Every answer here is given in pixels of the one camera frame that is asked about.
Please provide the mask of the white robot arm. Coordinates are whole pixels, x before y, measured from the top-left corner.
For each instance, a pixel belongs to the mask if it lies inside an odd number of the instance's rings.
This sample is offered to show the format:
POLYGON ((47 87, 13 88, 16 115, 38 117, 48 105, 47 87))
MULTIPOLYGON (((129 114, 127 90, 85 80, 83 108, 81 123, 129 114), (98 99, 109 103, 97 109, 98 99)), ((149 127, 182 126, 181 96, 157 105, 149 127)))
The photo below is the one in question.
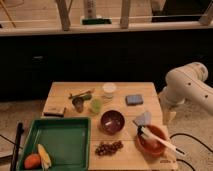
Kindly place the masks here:
POLYGON ((166 86, 159 93, 164 125, 174 119, 174 108, 186 99, 194 101, 213 115, 213 88, 205 84, 207 78, 207 67, 200 62, 174 68, 166 74, 166 86))

